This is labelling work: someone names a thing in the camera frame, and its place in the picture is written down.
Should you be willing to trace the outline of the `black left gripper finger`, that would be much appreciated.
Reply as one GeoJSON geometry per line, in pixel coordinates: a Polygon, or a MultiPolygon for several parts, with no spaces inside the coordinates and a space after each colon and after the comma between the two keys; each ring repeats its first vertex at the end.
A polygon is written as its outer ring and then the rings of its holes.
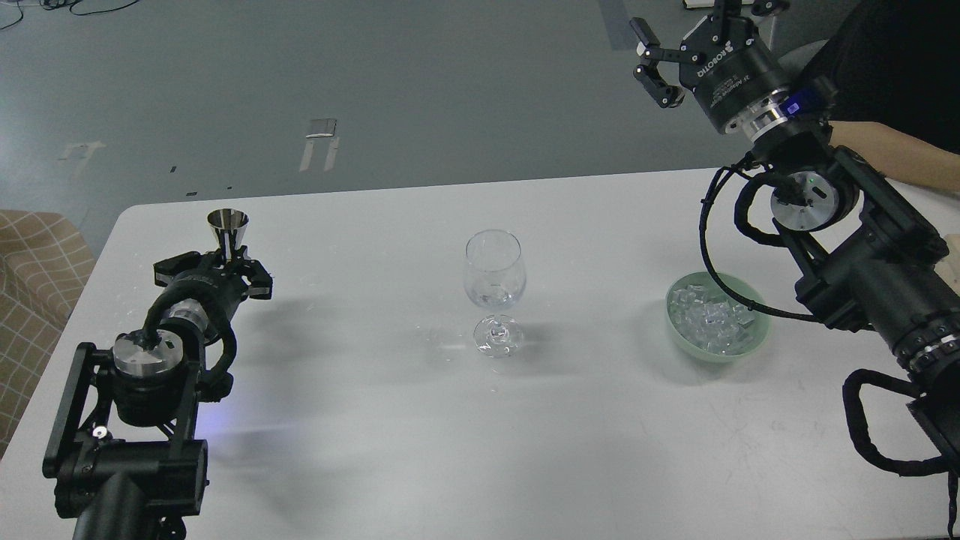
{"type": "Polygon", "coordinates": [[[274,279],[257,259],[250,259],[246,253],[229,261],[229,272],[240,276],[244,281],[241,293],[243,299],[271,300],[274,291],[274,279]]]}
{"type": "Polygon", "coordinates": [[[203,286],[217,288],[222,276],[217,263],[217,252],[187,252],[157,261],[154,264],[154,284],[158,287],[203,286]]]}

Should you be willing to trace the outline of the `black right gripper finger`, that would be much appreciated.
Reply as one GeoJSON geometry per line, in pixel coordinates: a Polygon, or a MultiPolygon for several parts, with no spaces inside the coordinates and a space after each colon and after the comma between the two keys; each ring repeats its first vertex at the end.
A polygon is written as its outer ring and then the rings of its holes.
{"type": "Polygon", "coordinates": [[[782,11],[787,11],[791,1],[713,1],[709,21],[717,22],[742,17],[745,5],[750,8],[751,17],[763,20],[768,17],[777,17],[782,11]]]}
{"type": "Polygon", "coordinates": [[[682,64],[687,61],[685,50],[663,48],[661,41],[644,18],[633,17],[628,21],[637,35],[637,55],[639,64],[635,66],[634,78],[655,100],[659,107],[678,107],[683,102],[685,92],[678,85],[669,85],[659,73],[659,62],[682,64]]]}

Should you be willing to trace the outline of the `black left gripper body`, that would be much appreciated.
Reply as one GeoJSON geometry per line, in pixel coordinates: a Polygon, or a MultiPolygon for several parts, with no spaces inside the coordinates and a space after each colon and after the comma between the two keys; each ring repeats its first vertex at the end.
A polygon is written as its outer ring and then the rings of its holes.
{"type": "Polygon", "coordinates": [[[244,301],[242,277],[231,274],[229,268],[220,269],[220,286],[168,286],[154,302],[154,321],[181,318],[192,322],[203,331],[226,328],[238,305],[244,301]]]}

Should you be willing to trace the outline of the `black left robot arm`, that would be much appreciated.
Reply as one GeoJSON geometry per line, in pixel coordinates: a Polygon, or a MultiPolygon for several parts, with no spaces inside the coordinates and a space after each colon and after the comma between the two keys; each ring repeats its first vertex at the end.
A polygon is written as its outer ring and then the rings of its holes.
{"type": "Polygon", "coordinates": [[[42,460],[76,539],[185,539],[201,512],[209,445],[199,406],[233,389],[231,319],[268,300],[273,277],[245,246],[154,264],[161,294],[109,349],[76,346],[42,460]]]}

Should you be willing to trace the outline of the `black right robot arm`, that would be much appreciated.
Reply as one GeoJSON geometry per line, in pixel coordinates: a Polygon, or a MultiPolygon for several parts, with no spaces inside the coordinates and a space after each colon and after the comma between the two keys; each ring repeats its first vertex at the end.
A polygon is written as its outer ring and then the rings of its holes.
{"type": "Polygon", "coordinates": [[[857,151],[829,144],[836,86],[825,76],[799,83],[759,37],[755,18],[781,13],[786,1],[716,1],[681,40],[666,48],[648,22],[631,18],[639,64],[634,78],[660,107],[694,95],[721,134],[743,132],[753,147],[716,171],[700,202],[700,256],[710,279],[752,311],[820,323],[830,329],[877,332],[907,379],[858,369],[842,397],[855,451],[898,476],[946,474],[947,536],[958,519],[958,294],[934,270],[949,245],[857,151]],[[746,184],[733,222],[755,243],[789,250],[801,279],[796,300],[805,314],[746,298],[720,278],[707,246],[710,212],[731,177],[746,184]],[[862,386],[908,396],[916,423],[937,457],[884,457],[871,441],[862,386]]]}

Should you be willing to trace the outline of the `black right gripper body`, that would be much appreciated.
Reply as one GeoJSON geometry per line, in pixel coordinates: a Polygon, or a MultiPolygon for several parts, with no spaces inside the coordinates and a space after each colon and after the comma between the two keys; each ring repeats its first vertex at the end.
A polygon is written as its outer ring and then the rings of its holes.
{"type": "Polygon", "coordinates": [[[754,21],[739,13],[706,15],[682,39],[695,64],[679,66],[679,82],[692,92],[716,132],[734,132],[748,106],[786,92],[788,75],[759,38],[754,21]]]}

